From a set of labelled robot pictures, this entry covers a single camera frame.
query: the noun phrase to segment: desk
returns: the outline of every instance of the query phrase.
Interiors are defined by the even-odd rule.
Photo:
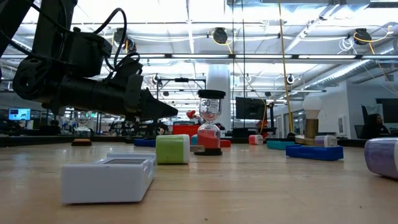
[[[1,223],[396,223],[398,182],[374,175],[363,149],[344,161],[286,158],[284,151],[233,144],[220,157],[158,166],[141,203],[60,205],[60,166],[108,152],[151,152],[121,142],[0,150]]]

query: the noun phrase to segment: red object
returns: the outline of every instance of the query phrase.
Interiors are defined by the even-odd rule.
[[[173,125],[173,134],[187,134],[189,138],[198,134],[199,125]]]
[[[231,147],[231,141],[230,140],[221,140],[220,146],[221,147]]]
[[[193,118],[193,115],[195,115],[195,113],[196,113],[195,110],[193,110],[193,111],[188,111],[188,112],[187,112],[188,118],[189,118],[189,119],[192,119],[192,118]]]
[[[198,145],[206,149],[219,149],[220,138],[216,137],[215,131],[202,129],[198,132]]]
[[[262,144],[263,138],[260,134],[252,134],[249,136],[249,144]]]

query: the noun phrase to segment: hourglass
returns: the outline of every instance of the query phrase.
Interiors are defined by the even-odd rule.
[[[204,152],[195,152],[200,156],[220,156],[223,154],[220,148],[220,129],[214,124],[221,115],[222,99],[225,92],[219,90],[199,90],[199,113],[206,121],[198,128],[198,145],[204,146]]]
[[[76,122],[79,124],[79,127],[75,129],[75,140],[73,140],[72,146],[90,146],[91,130],[90,128],[87,128],[86,125],[88,125],[88,123],[90,122],[91,112],[75,112],[75,119]]]

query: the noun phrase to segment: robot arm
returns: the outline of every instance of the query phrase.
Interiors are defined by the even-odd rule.
[[[0,3],[0,55],[32,6],[30,2],[33,0]],[[122,114],[127,120],[176,116],[178,110],[156,100],[148,89],[141,90],[139,54],[128,54],[120,62],[115,60],[113,66],[108,62],[112,45],[97,33],[119,11],[125,18],[126,31],[123,10],[116,9],[93,33],[81,32],[76,27],[69,31],[76,4],[77,0],[42,0],[32,51],[17,69],[12,83],[14,91],[25,100],[40,102],[56,115],[63,115],[66,106],[72,106]],[[101,73],[104,59],[114,71],[104,80],[90,79]]]

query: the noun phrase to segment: lime green block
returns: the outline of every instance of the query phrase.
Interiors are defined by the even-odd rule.
[[[156,137],[156,158],[158,164],[189,163],[190,141],[187,134]]]

